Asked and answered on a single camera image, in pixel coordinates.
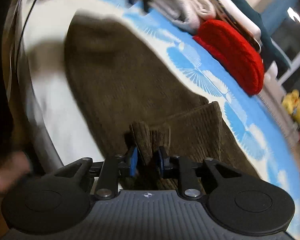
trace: brown corduroy fabric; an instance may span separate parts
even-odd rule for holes
[[[132,123],[163,124],[169,116],[189,111],[192,113],[193,109],[208,103],[206,98],[183,86],[154,52],[130,30],[111,19],[74,16],[65,42],[65,62],[66,76],[73,95],[105,157],[127,152],[134,143],[129,130]],[[218,117],[220,114],[211,112],[211,115],[201,116],[211,119],[208,121],[202,118],[199,121],[195,117],[183,123],[194,129],[201,127],[197,122],[212,122],[215,119],[223,123],[221,116]],[[218,125],[217,129],[223,128],[231,134],[226,125]],[[163,125],[156,133],[153,132],[151,136],[156,134],[156,139],[151,139],[151,147],[153,141],[161,143],[169,140],[170,130],[169,126]],[[206,136],[208,133],[209,130],[200,134],[198,130],[199,136]],[[180,140],[178,136],[184,135],[171,135],[171,140]],[[199,141],[215,144],[209,140],[205,138]],[[222,140],[216,141],[220,145],[217,148],[221,147]],[[190,141],[184,143],[185,148],[193,147]],[[227,145],[238,150],[234,153],[237,156],[231,155],[229,160],[246,160],[233,137],[229,138]],[[215,149],[215,153],[205,153],[206,155],[219,158],[223,154],[216,147],[208,147],[211,148]],[[201,152],[201,155],[195,160],[201,161],[201,156],[205,155],[203,151],[195,149],[192,153],[195,154],[196,151]]]
[[[211,157],[258,178],[223,121],[217,102],[169,116],[150,127],[134,122],[130,130],[146,164],[140,173],[147,181],[155,179],[152,184],[159,189],[177,187],[175,180],[159,179],[155,174],[152,156],[159,146],[164,146],[168,155],[187,156],[194,162]]]

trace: ribbed gray surface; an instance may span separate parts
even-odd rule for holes
[[[3,237],[3,240],[17,239],[286,240],[292,238],[285,233],[250,237],[230,232],[215,223],[199,202],[183,200],[174,190],[122,190],[115,199],[96,202],[85,220],[64,232],[34,236],[11,229]]]

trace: red cushion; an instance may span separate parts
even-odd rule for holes
[[[231,25],[208,20],[201,24],[193,38],[220,62],[248,95],[261,91],[264,78],[262,59]]]

